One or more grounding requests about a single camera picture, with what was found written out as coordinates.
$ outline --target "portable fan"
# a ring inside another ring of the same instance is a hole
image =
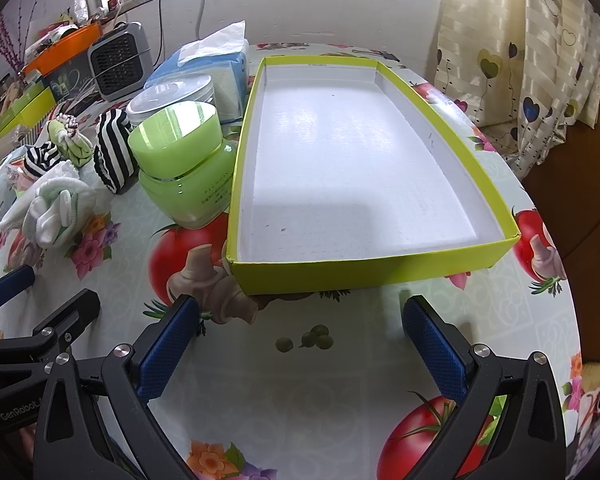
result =
[[[107,101],[140,90],[154,71],[142,25],[122,23],[95,41],[89,47],[89,65],[98,91]]]

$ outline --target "striped cloth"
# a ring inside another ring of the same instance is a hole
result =
[[[62,155],[52,142],[31,146],[24,157],[22,171],[31,180],[37,180],[62,160]]]
[[[128,145],[131,129],[124,110],[114,108],[100,116],[93,163],[96,174],[113,193],[120,193],[138,170],[136,158]]]

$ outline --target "metal bolt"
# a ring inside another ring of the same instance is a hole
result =
[[[113,349],[113,355],[116,357],[124,357],[131,352],[131,346],[127,344],[118,345]]]
[[[544,355],[542,352],[535,352],[534,361],[539,365],[545,365],[547,362],[546,355]]]
[[[474,352],[477,356],[488,357],[491,354],[491,349],[487,345],[478,343],[476,346],[474,346]]]
[[[62,352],[61,354],[58,354],[58,357],[56,357],[56,363],[59,365],[65,364],[68,360],[69,354],[67,352]]]

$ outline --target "curtain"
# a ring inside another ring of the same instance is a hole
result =
[[[445,0],[435,86],[521,180],[600,102],[600,17],[588,0]]]

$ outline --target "jar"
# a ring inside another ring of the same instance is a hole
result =
[[[176,224],[199,229],[228,207],[237,149],[222,136],[213,105],[170,105],[143,121],[128,142],[142,188]]]
[[[199,101],[215,106],[214,84],[211,76],[192,74],[150,86],[129,101],[126,115],[133,126],[138,126],[164,107],[182,101]]]

